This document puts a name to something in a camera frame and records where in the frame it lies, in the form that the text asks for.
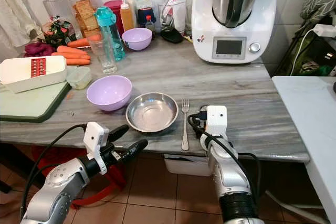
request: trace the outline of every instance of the stainless steel bowl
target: stainless steel bowl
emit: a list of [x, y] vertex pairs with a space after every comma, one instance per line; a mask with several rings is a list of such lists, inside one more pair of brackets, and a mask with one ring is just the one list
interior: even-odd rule
[[126, 109], [126, 120], [141, 132], [157, 132], [176, 120], [178, 106], [173, 98], [162, 93], [146, 93], [136, 97]]

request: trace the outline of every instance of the brown tiled floor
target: brown tiled floor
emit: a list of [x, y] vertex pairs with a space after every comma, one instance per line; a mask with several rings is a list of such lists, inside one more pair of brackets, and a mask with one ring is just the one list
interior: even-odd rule
[[[102, 201], [70, 210], [65, 224], [220, 224], [218, 200], [210, 177], [169, 173], [159, 154], [141, 154], [126, 166], [127, 185]], [[9, 194], [0, 193], [0, 223], [19, 223], [19, 205], [25, 181], [0, 165], [0, 179], [13, 187]], [[107, 184], [102, 176], [92, 179], [78, 196], [87, 197]], [[36, 191], [32, 188], [30, 198]], [[268, 196], [260, 200], [260, 217], [265, 224], [313, 223], [282, 209]], [[322, 215], [324, 211], [314, 213]]]

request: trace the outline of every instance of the charger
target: charger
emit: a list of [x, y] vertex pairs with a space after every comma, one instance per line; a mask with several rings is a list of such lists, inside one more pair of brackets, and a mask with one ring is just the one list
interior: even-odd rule
[[316, 24], [313, 31], [320, 37], [336, 37], [336, 27], [332, 25]]

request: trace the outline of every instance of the teal water bottle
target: teal water bottle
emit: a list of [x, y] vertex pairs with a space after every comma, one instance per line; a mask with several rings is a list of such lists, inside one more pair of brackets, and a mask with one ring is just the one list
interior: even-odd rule
[[115, 60], [122, 60], [125, 57], [125, 51], [116, 26], [117, 17], [106, 6], [98, 7], [95, 16], [104, 39], [111, 41], [113, 44]]

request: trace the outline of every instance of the red grater blade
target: red grater blade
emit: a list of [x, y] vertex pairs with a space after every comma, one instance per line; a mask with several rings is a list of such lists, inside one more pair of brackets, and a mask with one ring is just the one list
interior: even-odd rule
[[43, 76], [46, 74], [46, 58], [31, 59], [30, 77]]

